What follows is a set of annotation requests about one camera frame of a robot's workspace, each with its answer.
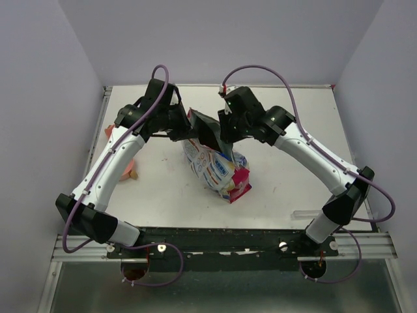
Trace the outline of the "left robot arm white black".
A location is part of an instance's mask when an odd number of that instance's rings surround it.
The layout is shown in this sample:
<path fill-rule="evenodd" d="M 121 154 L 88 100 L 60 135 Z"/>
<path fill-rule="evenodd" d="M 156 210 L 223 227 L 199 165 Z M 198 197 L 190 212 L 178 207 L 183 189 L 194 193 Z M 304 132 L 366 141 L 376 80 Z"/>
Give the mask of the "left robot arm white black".
<path fill-rule="evenodd" d="M 182 105 L 179 88 L 153 78 L 145 94 L 122 107 L 107 144 L 83 181 L 55 205 L 66 228 L 74 228 L 97 243 L 117 243 L 131 258 L 140 256 L 145 243 L 140 230 L 106 213 L 119 179 L 149 138 L 163 132 L 171 141 L 196 136 Z"/>

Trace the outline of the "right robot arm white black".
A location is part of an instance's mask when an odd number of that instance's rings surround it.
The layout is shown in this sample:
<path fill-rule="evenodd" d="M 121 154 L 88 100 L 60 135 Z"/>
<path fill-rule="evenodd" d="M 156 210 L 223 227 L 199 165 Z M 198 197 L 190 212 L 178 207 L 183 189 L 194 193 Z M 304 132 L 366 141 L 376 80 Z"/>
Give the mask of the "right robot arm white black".
<path fill-rule="evenodd" d="M 296 117 L 286 109 L 265 110 L 249 87 L 222 86 L 219 95 L 225 100 L 225 108 L 218 111 L 224 142 L 253 138 L 267 143 L 301 163 L 330 191 L 330 199 L 299 241 L 303 253 L 315 255 L 330 235 L 351 222 L 367 197 L 366 182 L 374 178 L 373 170 L 343 161 L 299 129 Z"/>

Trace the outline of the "pet food bag pink white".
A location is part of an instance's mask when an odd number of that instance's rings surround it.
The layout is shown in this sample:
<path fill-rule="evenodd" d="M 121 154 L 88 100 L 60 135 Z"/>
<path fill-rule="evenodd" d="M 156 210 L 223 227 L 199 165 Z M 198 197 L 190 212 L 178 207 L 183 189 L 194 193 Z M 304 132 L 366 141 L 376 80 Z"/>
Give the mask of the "pet food bag pink white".
<path fill-rule="evenodd" d="M 197 137 L 182 141 L 188 167 L 205 188 L 233 203 L 247 193 L 250 167 L 244 155 L 233 149 L 232 155 L 222 153 L 220 123 L 214 118 L 190 108 L 187 113 Z"/>

